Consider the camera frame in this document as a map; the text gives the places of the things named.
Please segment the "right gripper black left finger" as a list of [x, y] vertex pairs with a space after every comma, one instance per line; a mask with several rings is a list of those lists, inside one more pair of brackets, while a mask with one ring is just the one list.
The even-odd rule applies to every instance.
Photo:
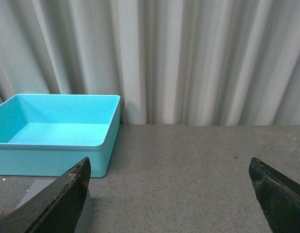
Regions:
[[73, 233], [87, 198], [85, 157], [28, 202], [0, 220], [0, 233]]

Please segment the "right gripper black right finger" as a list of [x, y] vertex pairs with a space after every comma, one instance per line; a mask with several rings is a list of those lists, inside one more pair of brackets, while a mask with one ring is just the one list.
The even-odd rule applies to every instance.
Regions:
[[249, 175], [273, 233], [300, 233], [300, 184], [253, 157]]

